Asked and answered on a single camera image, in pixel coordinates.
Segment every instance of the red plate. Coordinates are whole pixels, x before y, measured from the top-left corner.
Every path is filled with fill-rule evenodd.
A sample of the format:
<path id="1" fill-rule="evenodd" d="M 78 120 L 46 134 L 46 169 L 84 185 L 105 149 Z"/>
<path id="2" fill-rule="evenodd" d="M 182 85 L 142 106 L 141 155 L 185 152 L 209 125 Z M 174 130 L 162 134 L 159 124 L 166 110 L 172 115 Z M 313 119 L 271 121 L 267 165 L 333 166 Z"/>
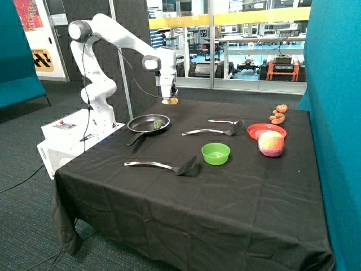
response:
<path id="1" fill-rule="evenodd" d="M 286 137 L 287 132 L 285 129 L 281 128 L 280 126 L 269 124 L 269 123 L 257 123 L 253 124 L 247 129 L 248 134 L 255 140 L 259 140 L 260 136 L 264 132 L 268 131 L 276 131 L 279 132 L 283 137 Z"/>

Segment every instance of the teal chair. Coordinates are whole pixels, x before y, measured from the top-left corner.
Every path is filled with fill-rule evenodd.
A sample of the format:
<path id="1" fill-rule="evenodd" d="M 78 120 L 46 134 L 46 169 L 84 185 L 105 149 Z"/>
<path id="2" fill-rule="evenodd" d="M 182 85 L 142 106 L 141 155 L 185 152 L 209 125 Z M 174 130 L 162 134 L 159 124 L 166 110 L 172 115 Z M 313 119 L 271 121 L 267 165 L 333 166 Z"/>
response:
<path id="1" fill-rule="evenodd" d="M 307 29 L 312 135 L 337 271 L 361 270 L 361 1 L 314 0 Z"/>
<path id="2" fill-rule="evenodd" d="M 47 99 L 13 1 L 1 0 L 0 10 L 0 108 L 42 96 Z"/>

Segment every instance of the green bowl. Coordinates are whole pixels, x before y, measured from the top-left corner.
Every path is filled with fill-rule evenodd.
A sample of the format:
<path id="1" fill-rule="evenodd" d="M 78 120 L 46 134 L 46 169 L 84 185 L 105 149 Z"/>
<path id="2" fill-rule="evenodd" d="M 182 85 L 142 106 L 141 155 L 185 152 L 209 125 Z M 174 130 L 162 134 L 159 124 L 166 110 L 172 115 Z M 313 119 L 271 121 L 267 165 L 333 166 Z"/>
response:
<path id="1" fill-rule="evenodd" d="M 202 147 L 204 160 L 210 165 L 222 165 L 231 153 L 231 149 L 222 143 L 209 143 Z"/>

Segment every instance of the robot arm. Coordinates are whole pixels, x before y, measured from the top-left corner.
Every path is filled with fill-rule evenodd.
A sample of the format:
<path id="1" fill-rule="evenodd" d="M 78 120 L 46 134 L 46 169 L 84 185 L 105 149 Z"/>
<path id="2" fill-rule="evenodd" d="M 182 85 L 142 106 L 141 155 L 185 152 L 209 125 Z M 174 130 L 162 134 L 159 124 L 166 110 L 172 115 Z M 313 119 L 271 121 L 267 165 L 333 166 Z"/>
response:
<path id="1" fill-rule="evenodd" d="M 105 99 L 116 91 L 116 84 L 103 73 L 94 55 L 92 46 L 100 39 L 115 45 L 118 49 L 128 48 L 141 53 L 144 56 L 142 63 L 146 71 L 160 71 L 163 103 L 171 103 L 171 98 L 176 95 L 174 50 L 167 47 L 154 49 L 104 14 L 95 15 L 91 21 L 70 23 L 69 35 L 73 39 L 71 49 L 75 61 L 83 76 L 92 82 L 82 90 L 82 99 L 90 103 L 97 113 L 108 118 L 105 120 L 106 123 L 115 123 L 113 108 Z"/>

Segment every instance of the frying pan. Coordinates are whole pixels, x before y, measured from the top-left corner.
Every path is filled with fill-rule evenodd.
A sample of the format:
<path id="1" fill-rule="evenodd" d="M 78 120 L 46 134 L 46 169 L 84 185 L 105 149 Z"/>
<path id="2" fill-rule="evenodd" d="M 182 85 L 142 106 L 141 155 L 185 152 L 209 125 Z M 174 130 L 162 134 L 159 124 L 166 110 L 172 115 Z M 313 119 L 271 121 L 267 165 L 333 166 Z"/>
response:
<path id="1" fill-rule="evenodd" d="M 158 129 L 154 128 L 154 122 L 160 120 L 162 126 Z M 160 131 L 164 130 L 170 124 L 170 119 L 164 115 L 158 114 L 149 114 L 139 117 L 135 117 L 127 123 L 127 127 L 132 132 L 136 133 L 130 141 L 126 144 L 131 146 L 144 134 L 157 134 Z"/>

